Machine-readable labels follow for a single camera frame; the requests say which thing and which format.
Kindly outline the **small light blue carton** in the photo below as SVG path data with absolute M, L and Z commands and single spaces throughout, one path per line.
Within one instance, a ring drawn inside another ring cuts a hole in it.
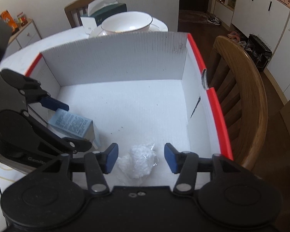
M 98 129 L 91 119 L 59 108 L 48 124 L 68 137 L 90 141 L 96 150 L 102 146 Z

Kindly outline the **clear plastic wrap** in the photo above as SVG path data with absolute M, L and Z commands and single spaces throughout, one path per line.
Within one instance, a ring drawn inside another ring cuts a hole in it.
M 122 173 L 130 180 L 143 180 L 148 177 L 158 164 L 154 143 L 133 146 L 126 155 L 117 159 Z

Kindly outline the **red cardboard box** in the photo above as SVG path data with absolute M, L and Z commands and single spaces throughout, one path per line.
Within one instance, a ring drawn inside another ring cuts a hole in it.
M 103 147 L 117 143 L 119 158 L 137 145 L 154 143 L 158 164 L 143 180 L 130 180 L 116 162 L 113 186 L 173 186 L 177 176 L 164 145 L 210 158 L 232 158 L 222 110 L 206 84 L 206 66 L 193 37 L 184 32 L 109 35 L 22 50 L 2 60 L 41 82 L 43 89 L 93 120 Z

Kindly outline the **white side cabinet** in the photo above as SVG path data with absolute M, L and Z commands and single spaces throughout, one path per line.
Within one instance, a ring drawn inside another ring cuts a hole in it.
M 20 27 L 20 30 L 10 37 L 8 47 L 4 54 L 4 59 L 10 55 L 16 53 L 17 51 L 41 40 L 41 36 L 35 26 L 35 23 L 32 19 L 28 19 L 28 23 L 23 27 Z

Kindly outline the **red lidded jar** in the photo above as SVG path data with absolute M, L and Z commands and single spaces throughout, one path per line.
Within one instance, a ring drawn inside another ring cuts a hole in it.
M 23 12 L 19 13 L 17 15 L 17 18 L 22 27 L 24 27 L 28 23 L 26 15 Z

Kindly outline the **orange snack bag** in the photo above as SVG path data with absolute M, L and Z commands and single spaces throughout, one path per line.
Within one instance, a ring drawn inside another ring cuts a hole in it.
M 12 29 L 13 35 L 19 30 L 16 22 L 14 21 L 14 19 L 7 10 L 3 11 L 0 14 L 0 19 L 4 21 Z

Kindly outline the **light wooden chair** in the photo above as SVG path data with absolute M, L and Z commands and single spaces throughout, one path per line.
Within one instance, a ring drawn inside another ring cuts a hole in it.
M 259 71 L 242 47 L 218 36 L 207 62 L 207 84 L 217 93 L 234 161 L 252 170 L 268 123 L 266 91 Z

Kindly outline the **dark wooden chair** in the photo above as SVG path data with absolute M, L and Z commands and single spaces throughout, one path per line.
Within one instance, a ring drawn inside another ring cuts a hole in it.
M 86 15 L 89 3 L 94 0 L 76 0 L 64 7 L 71 28 L 82 26 L 81 16 Z

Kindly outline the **green white tissue box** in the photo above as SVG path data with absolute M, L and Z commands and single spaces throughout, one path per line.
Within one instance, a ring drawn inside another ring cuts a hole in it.
M 90 35 L 105 19 L 126 11 L 126 3 L 119 3 L 118 0 L 94 0 L 89 3 L 85 14 L 80 16 L 80 21 L 85 34 Z

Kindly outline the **white bowl gold rim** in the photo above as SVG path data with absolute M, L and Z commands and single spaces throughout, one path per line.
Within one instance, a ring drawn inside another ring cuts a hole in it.
M 153 17 L 144 12 L 122 12 L 106 18 L 101 23 L 101 28 L 108 34 L 127 32 L 148 32 L 153 22 Z

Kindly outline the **stacked white plates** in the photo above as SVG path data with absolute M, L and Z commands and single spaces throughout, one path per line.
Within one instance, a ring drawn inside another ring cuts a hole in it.
M 153 21 L 149 27 L 149 32 L 168 32 L 169 29 L 167 25 L 156 19 L 153 18 Z M 96 37 L 101 37 L 101 36 L 106 36 L 108 33 L 106 33 L 101 26 L 97 26 L 89 35 L 89 38 L 96 38 Z

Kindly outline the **black floor heater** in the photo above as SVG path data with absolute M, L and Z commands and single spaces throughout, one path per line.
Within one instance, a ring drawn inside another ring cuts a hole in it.
M 268 46 L 258 36 L 250 34 L 245 51 L 251 57 L 258 71 L 263 72 L 272 57 L 272 51 Z

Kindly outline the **white wall cabinets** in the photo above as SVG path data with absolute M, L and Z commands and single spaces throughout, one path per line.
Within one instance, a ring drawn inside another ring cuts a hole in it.
M 235 0 L 230 7 L 213 0 L 213 12 L 225 27 L 258 36 L 272 51 L 264 73 L 284 103 L 290 100 L 290 7 L 279 0 Z

